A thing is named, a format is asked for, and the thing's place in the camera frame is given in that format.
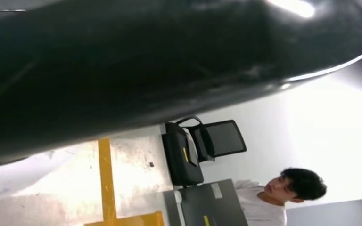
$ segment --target man's ear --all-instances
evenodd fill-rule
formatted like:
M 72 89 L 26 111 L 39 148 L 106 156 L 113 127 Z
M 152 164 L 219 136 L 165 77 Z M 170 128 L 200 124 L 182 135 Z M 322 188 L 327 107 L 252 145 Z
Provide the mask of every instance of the man's ear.
M 303 203 L 304 200 L 303 199 L 292 199 L 291 202 L 293 202 L 293 203 Z

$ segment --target white wall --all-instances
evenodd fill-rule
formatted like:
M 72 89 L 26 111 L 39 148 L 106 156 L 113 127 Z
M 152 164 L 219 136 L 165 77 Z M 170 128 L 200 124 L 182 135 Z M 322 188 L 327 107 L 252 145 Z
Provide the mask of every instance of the white wall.
M 261 183 L 287 167 L 316 171 L 329 187 L 323 199 L 290 208 L 362 199 L 362 88 L 357 67 L 290 91 L 200 115 L 205 122 L 234 119 L 247 152 L 203 163 L 205 181 Z

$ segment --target young man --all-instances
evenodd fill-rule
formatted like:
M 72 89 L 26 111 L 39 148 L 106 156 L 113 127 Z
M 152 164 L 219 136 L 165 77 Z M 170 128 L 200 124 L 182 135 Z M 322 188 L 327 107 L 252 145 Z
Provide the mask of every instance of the young man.
M 249 226 L 285 226 L 285 203 L 321 198 L 327 186 L 315 172 L 289 168 L 266 186 L 249 180 L 237 181 L 235 189 Z

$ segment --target white label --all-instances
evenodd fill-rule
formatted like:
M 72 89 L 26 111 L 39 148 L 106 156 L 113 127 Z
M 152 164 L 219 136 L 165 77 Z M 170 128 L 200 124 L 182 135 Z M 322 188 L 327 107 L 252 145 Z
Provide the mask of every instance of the white label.
M 214 184 L 211 184 L 211 185 L 212 185 L 214 197 L 215 197 L 216 199 L 221 199 L 221 198 L 222 198 L 222 194 L 221 194 L 221 190 L 220 190 L 220 187 L 219 187 L 218 183 L 214 183 Z

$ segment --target black bag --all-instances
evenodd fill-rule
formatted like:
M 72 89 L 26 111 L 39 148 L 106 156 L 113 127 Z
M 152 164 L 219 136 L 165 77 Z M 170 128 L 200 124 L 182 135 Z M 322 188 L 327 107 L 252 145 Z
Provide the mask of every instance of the black bag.
M 202 183 L 204 179 L 199 163 L 193 163 L 189 158 L 187 133 L 177 124 L 167 123 L 162 138 L 173 184 L 186 186 Z

